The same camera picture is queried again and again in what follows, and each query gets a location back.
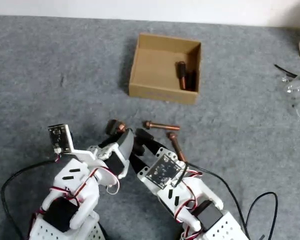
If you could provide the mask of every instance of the gray carpet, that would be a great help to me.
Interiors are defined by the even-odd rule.
[[[203,43],[202,84],[193,106],[127,96],[141,32]],[[300,30],[194,23],[0,16],[0,188],[18,169],[53,157],[47,126],[67,123],[74,145],[102,141],[110,118],[181,125],[188,159],[223,176],[244,215],[256,196],[275,191],[274,240],[300,240],[300,121],[282,95],[274,63],[300,71]],[[151,130],[170,146],[162,130]],[[24,233],[31,213],[67,162],[41,167],[7,188],[11,213]],[[225,186],[204,181],[238,218]],[[114,240],[172,240],[178,225],[131,170],[115,196],[101,190],[96,211]],[[268,236],[269,196],[249,222],[251,240]],[[0,239],[16,239],[0,199]]]

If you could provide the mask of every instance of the robotic hand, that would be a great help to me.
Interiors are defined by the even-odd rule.
[[[158,200],[182,223],[180,240],[248,240],[222,200],[198,178],[178,156],[153,137],[137,136],[138,144],[147,147],[157,161],[147,166],[134,152],[130,163],[137,177]]]
[[[119,179],[127,175],[129,156],[133,149],[131,129],[113,134],[99,145],[87,150],[74,149],[66,124],[49,127],[54,152],[74,155],[55,176],[50,193],[35,216],[30,240],[104,240],[105,232],[94,211],[99,200],[99,185],[109,194],[120,188]],[[109,188],[116,186],[116,191]]]

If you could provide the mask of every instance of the open cardboard box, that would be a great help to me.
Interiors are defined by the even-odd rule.
[[[196,71],[195,91],[181,90],[176,63]],[[129,96],[194,104],[199,94],[201,43],[188,39],[141,33],[129,82]]]

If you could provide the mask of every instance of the copper bolt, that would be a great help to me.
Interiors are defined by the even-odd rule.
[[[175,134],[174,132],[168,132],[167,133],[167,137],[171,140],[172,146],[178,156],[179,161],[185,162],[187,163],[187,159],[184,155],[184,153],[182,152],[179,143],[178,143],[178,139],[177,139],[177,134]]]
[[[176,73],[180,80],[181,89],[186,90],[186,63],[184,61],[177,62]]]
[[[167,125],[167,124],[161,124],[161,123],[154,123],[152,121],[145,121],[144,122],[144,127],[146,129],[150,128],[156,128],[156,129],[167,129],[167,130],[172,130],[172,131],[179,131],[180,127],[176,125]]]
[[[181,89],[186,90],[186,78],[185,77],[181,78]]]
[[[120,122],[119,126],[117,127],[118,133],[124,133],[126,131],[126,124],[123,122]]]

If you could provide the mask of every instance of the red wire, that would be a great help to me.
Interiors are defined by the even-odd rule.
[[[198,200],[196,198],[196,195],[194,194],[194,191],[192,191],[192,189],[183,180],[181,182],[186,186],[186,188],[190,191],[190,193],[194,197],[194,200],[193,200],[194,201],[194,206],[191,208],[193,210],[198,206]]]
[[[56,159],[54,160],[56,163],[60,160],[60,158],[61,158],[61,154],[58,154],[57,156],[56,156]]]
[[[179,221],[178,220],[178,214],[180,213],[181,209],[186,206],[188,203],[190,202],[193,202],[194,200],[193,199],[189,199],[187,201],[185,201],[179,208],[178,210],[175,212],[175,215],[174,215],[174,219],[177,221],[177,223],[182,223],[182,221]]]
[[[118,177],[117,177],[112,171],[110,171],[109,168],[104,167],[104,166],[96,167],[96,168],[89,174],[88,179],[91,178],[91,177],[95,174],[95,172],[96,172],[98,169],[105,169],[105,170],[107,170],[110,174],[112,174],[112,175],[116,178],[118,186],[120,185]],[[77,197],[78,194],[81,192],[81,190],[86,186],[87,180],[86,180],[86,181],[81,185],[81,187],[75,192],[74,197]]]
[[[198,173],[191,174],[191,175],[188,176],[188,178],[193,178],[195,176],[202,176],[202,173],[198,172]]]
[[[37,215],[35,213],[32,213],[31,219],[30,219],[30,224],[29,224],[29,229],[28,229],[28,234],[27,234],[27,239],[30,238],[30,233],[31,233],[31,230],[32,230],[32,227],[34,225],[36,218],[37,218]]]
[[[66,195],[70,195],[70,196],[67,196],[66,199],[67,199],[67,200],[75,199],[76,205],[77,205],[77,206],[80,205],[80,202],[79,202],[78,198],[77,198],[76,196],[73,196],[69,190],[66,190],[66,189],[63,189],[63,188],[60,188],[60,187],[57,187],[57,186],[52,186],[52,187],[50,187],[50,189],[54,189],[54,190],[63,192],[63,193],[65,193]]]
[[[190,227],[188,226],[185,230],[185,233],[184,233],[184,240],[194,240],[196,237],[198,237],[201,233],[201,230],[197,231],[197,232],[194,232],[191,236],[188,236],[189,234],[189,230],[190,230]]]

